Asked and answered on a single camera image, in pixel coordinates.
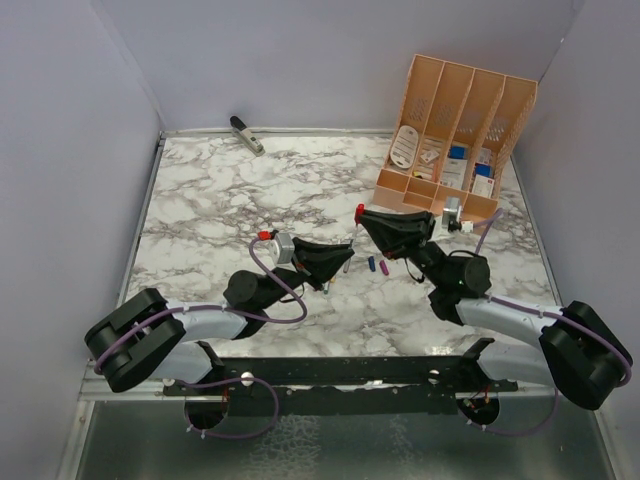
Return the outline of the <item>purple pen cap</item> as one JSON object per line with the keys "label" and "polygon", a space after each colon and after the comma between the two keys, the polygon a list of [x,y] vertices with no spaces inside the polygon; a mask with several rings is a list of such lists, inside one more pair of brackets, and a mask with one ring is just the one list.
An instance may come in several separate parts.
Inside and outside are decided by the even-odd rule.
{"label": "purple pen cap", "polygon": [[381,272],[382,272],[385,276],[388,276],[388,275],[389,275],[389,269],[388,269],[388,266],[387,266],[386,262],[385,262],[384,260],[381,260],[381,261],[379,262],[379,266],[380,266],[380,270],[381,270]]}

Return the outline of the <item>white pen red ink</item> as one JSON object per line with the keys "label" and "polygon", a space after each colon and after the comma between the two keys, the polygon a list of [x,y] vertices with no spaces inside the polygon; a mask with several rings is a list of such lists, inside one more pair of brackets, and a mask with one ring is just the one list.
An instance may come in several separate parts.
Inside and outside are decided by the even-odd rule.
{"label": "white pen red ink", "polygon": [[[354,228],[352,230],[350,239],[349,239],[349,247],[351,249],[353,249],[353,247],[354,247],[354,243],[355,243],[355,240],[356,240],[357,235],[358,235],[358,230],[359,230],[359,224],[356,222],[355,225],[354,225]],[[353,257],[353,255],[343,265],[342,272],[344,274],[347,274],[349,272],[349,268],[350,268],[352,257]]]}

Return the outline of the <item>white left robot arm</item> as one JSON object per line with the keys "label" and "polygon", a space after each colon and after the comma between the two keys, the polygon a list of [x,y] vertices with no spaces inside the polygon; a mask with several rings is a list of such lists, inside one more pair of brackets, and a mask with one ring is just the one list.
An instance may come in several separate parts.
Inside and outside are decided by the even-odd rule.
{"label": "white left robot arm", "polygon": [[168,377],[187,382],[199,394],[210,394],[220,385],[221,371],[201,341],[249,338],[276,321],[267,311],[286,300],[298,304],[301,312],[283,319],[283,324],[302,322],[308,308],[300,288],[322,289],[354,255],[349,243],[316,244],[272,230],[251,240],[251,256],[260,243],[275,246],[275,268],[257,260],[258,272],[235,272],[221,304],[172,301],[146,288],[92,326],[84,343],[95,361],[95,373],[115,393],[153,377]]}

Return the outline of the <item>red pen cap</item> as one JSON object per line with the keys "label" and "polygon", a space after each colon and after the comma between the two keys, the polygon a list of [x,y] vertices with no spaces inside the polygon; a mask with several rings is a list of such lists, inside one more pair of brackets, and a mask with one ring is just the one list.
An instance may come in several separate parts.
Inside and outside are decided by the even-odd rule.
{"label": "red pen cap", "polygon": [[364,210],[365,210],[365,205],[364,204],[359,204],[356,207],[355,214],[354,214],[354,221],[355,221],[356,224],[358,224],[360,222],[360,217],[364,213]]}

